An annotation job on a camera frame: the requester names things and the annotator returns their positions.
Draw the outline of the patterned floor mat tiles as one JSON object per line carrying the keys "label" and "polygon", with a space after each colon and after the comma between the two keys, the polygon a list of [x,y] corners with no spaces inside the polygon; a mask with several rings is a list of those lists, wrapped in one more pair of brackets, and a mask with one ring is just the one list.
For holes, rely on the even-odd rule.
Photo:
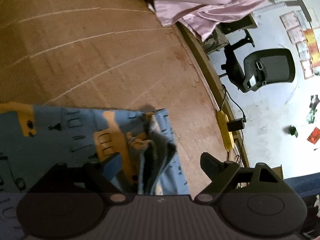
{"label": "patterned floor mat tiles", "polygon": [[298,51],[304,79],[313,77],[319,67],[319,19],[312,8],[308,12],[310,22],[301,9],[280,16],[290,42]]}

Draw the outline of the wooden bed frame edge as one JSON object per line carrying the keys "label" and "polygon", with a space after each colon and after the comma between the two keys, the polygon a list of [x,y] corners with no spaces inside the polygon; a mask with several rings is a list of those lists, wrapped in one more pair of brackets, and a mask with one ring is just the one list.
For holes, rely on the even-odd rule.
{"label": "wooden bed frame edge", "polygon": [[[216,73],[216,71],[212,68],[212,64],[209,60],[209,57],[202,49],[200,43],[196,39],[196,37],[181,23],[177,23],[176,27],[179,29],[182,34],[186,44],[188,45],[190,51],[192,52],[199,68],[201,70],[202,75],[204,76],[206,83],[216,101],[218,106],[223,101],[224,91],[222,87],[222,83]],[[244,167],[250,167],[246,149],[243,145],[243,132],[235,131],[233,132],[235,145],[238,148],[239,155],[241,156],[241,161]]]}

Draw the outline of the red paper on floor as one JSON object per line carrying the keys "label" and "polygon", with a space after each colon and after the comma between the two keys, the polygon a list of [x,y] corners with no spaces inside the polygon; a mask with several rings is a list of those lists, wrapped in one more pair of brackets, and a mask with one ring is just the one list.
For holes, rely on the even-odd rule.
{"label": "red paper on floor", "polygon": [[311,134],[308,136],[307,141],[312,144],[316,144],[320,139],[320,129],[315,127]]}

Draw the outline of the black office chair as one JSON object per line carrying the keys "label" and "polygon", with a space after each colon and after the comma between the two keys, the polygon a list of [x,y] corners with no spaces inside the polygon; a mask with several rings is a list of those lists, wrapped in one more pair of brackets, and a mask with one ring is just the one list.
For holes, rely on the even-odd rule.
{"label": "black office chair", "polygon": [[291,51],[287,48],[273,48],[257,50],[244,59],[244,66],[240,66],[234,53],[238,48],[251,44],[255,46],[248,30],[246,36],[235,44],[225,46],[226,62],[221,65],[225,72],[220,78],[227,76],[229,81],[243,93],[257,91],[259,88],[274,83],[292,83],[296,69]]}

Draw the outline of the black power adapter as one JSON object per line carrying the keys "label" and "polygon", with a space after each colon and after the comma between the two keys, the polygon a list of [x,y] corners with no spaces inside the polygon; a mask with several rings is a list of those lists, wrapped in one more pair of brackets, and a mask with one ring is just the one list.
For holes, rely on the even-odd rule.
{"label": "black power adapter", "polygon": [[245,121],[243,120],[243,118],[235,119],[227,123],[227,128],[229,132],[243,130],[244,127],[245,127]]}

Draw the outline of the blue patterned child pants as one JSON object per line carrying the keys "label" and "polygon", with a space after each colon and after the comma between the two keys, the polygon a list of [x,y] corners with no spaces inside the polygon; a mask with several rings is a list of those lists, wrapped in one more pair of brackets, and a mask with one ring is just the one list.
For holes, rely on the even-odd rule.
{"label": "blue patterned child pants", "polygon": [[110,141],[117,132],[149,135],[155,142],[155,174],[147,193],[189,193],[166,109],[150,115],[114,109],[107,119],[102,109],[1,104],[1,239],[23,237],[17,203],[55,163],[101,162],[115,151]]}

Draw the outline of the yellow power strip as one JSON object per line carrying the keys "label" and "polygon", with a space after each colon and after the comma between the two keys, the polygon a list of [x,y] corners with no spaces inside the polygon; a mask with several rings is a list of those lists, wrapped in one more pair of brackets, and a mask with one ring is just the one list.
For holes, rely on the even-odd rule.
{"label": "yellow power strip", "polygon": [[234,148],[234,138],[232,132],[228,130],[228,116],[223,111],[218,111],[216,116],[224,147],[226,151],[231,151]]}

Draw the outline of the small green object on floor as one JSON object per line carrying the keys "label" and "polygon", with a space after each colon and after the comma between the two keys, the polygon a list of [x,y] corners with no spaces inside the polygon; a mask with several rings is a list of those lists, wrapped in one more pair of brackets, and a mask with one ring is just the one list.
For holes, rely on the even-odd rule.
{"label": "small green object on floor", "polygon": [[298,137],[298,131],[295,126],[289,127],[289,133],[291,136],[295,136],[296,138]]}

